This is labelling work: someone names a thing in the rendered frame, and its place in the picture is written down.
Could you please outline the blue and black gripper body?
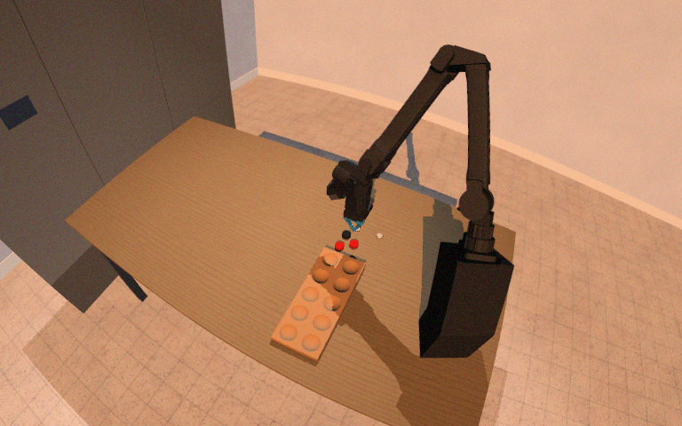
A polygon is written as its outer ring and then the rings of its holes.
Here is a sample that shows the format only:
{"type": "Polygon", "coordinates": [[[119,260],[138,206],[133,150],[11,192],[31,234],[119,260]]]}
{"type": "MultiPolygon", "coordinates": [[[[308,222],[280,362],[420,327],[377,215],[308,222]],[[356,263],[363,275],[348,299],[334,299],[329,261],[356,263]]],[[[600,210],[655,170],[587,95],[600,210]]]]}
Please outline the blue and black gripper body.
{"type": "Polygon", "coordinates": [[[368,199],[359,200],[353,196],[353,193],[352,193],[352,197],[355,200],[357,200],[356,210],[355,210],[355,212],[353,212],[349,209],[345,209],[344,210],[344,217],[351,219],[352,221],[355,221],[355,222],[357,222],[357,221],[362,222],[363,220],[365,220],[367,218],[369,212],[372,210],[374,199],[369,196],[368,199]],[[369,198],[370,198],[370,200],[369,200],[369,198]]]}

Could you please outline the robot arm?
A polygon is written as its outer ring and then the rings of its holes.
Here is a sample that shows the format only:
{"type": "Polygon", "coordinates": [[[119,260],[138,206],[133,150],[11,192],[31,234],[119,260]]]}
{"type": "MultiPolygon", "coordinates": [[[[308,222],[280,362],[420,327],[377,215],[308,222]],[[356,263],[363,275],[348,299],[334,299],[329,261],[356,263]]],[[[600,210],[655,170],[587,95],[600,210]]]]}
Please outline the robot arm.
{"type": "Polygon", "coordinates": [[[372,179],[379,178],[380,174],[386,170],[403,141],[443,89],[456,78],[459,72],[465,72],[468,106],[468,169],[466,191],[459,199],[457,210],[470,221],[463,240],[458,242],[458,247],[465,259],[494,263],[497,257],[493,251],[496,239],[491,237],[495,228],[492,224],[495,212],[491,211],[494,207],[494,196],[488,190],[488,185],[490,185],[489,71],[491,71],[491,64],[485,54],[450,44],[440,47],[430,64],[432,66],[429,67],[422,81],[382,135],[370,149],[365,151],[358,165],[350,161],[340,161],[334,168],[333,179],[327,185],[327,195],[332,201],[345,198],[345,209],[355,212],[357,200],[352,197],[352,193],[359,200],[368,199],[371,195],[372,179]]]}

